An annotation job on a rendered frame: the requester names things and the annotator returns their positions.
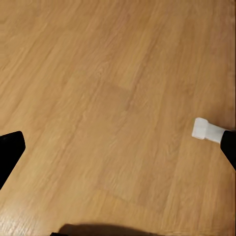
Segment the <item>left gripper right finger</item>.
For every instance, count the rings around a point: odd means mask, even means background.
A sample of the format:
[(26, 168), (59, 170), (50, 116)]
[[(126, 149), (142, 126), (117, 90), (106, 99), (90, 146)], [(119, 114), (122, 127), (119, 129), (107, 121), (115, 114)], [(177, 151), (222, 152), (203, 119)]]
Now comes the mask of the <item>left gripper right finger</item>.
[(220, 148), (236, 170), (236, 133), (226, 130)]

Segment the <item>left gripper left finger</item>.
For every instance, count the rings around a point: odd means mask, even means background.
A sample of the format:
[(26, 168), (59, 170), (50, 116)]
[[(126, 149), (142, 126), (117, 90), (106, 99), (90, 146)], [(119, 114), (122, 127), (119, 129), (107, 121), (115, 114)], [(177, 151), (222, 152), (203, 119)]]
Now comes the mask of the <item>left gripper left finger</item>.
[(26, 149), (22, 131), (0, 136), (0, 189)]

